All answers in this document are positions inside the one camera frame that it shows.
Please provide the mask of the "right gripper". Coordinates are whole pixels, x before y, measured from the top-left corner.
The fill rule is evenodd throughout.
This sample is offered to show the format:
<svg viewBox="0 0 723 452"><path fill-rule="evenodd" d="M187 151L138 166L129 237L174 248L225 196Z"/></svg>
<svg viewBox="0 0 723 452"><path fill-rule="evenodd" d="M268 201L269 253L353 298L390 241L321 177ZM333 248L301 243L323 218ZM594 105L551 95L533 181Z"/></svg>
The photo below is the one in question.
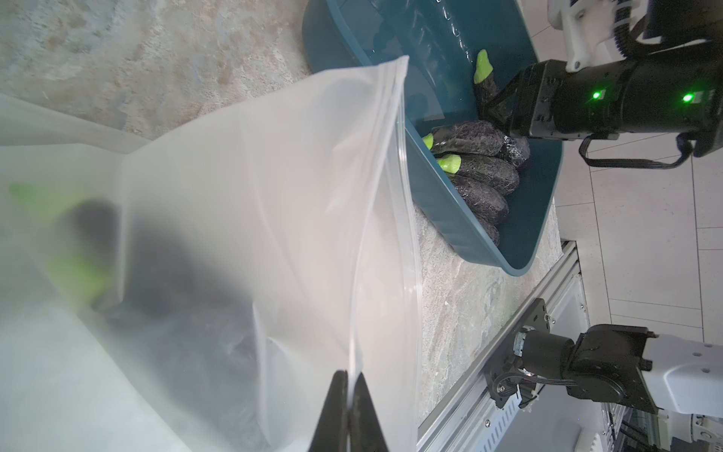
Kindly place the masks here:
<svg viewBox="0 0 723 452"><path fill-rule="evenodd" d="M722 47L685 45L570 73L560 60L525 68L496 96L496 124L512 137L595 140L673 134L683 158L722 147Z"/></svg>

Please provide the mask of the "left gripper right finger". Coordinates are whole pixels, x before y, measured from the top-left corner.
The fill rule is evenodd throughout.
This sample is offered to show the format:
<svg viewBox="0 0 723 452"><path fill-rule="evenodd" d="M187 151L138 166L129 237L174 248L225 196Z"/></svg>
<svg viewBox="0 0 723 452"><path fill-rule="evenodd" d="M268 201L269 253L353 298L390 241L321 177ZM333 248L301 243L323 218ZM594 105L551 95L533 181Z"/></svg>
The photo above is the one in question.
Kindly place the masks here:
<svg viewBox="0 0 723 452"><path fill-rule="evenodd" d="M354 385L348 433L348 450L351 452L389 452L363 373L359 374Z"/></svg>

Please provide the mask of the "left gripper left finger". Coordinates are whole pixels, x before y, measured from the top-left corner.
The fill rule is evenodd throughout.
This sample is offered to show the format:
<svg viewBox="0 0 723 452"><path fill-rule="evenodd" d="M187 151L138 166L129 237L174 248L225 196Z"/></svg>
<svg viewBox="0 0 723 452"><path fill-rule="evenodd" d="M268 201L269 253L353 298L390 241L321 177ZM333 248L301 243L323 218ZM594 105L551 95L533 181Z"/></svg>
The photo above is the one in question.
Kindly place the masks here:
<svg viewBox="0 0 723 452"><path fill-rule="evenodd" d="M308 451L344 452L348 438L348 373L339 370L331 379Z"/></svg>

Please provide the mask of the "dark purple eggplant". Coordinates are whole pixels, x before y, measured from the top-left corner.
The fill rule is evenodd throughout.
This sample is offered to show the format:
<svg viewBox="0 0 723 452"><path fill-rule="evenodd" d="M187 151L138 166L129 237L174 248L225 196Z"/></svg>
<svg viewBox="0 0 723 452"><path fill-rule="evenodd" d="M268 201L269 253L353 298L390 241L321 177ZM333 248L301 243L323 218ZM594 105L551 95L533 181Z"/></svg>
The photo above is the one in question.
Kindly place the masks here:
<svg viewBox="0 0 723 452"><path fill-rule="evenodd" d="M122 371L171 422L239 440L256 429L252 307L169 231L121 231L112 201L28 183L12 205L69 235L43 272L109 343Z"/></svg>
<svg viewBox="0 0 723 452"><path fill-rule="evenodd" d="M499 88L493 76L493 66L486 50L480 50L477 53L473 81L477 116L480 120L483 120L486 118L485 107L487 103L499 94Z"/></svg>

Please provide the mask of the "teal plastic bin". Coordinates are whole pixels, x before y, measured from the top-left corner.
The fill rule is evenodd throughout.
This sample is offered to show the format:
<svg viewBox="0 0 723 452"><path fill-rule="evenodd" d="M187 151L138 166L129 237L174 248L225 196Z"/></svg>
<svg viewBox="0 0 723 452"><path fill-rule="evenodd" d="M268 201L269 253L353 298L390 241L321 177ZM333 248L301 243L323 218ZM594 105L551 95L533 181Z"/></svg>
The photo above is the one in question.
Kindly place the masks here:
<svg viewBox="0 0 723 452"><path fill-rule="evenodd" d="M537 60L513 1L311 1L302 21L311 69L377 65L408 57L405 81L407 162L414 203L457 255L521 277L529 271L563 160L558 141L531 141L531 165L508 199L494 245L423 138L433 128L474 120L476 55L486 51L497 82Z"/></svg>

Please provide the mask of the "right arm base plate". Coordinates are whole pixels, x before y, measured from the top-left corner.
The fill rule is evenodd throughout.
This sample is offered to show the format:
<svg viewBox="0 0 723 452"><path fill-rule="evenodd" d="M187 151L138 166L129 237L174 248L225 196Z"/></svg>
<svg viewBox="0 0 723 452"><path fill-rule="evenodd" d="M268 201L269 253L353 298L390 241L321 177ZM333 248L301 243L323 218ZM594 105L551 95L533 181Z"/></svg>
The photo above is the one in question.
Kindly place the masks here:
<svg viewBox="0 0 723 452"><path fill-rule="evenodd" d="M498 409L504 408L509 398L518 392L518 382L514 382L512 378L502 379L501 376L520 373L522 347L516 346L515 341L519 333L530 330L542 330L544 333L550 331L544 299L531 299L517 312L515 318L504 329L493 353L483 367L488 392Z"/></svg>

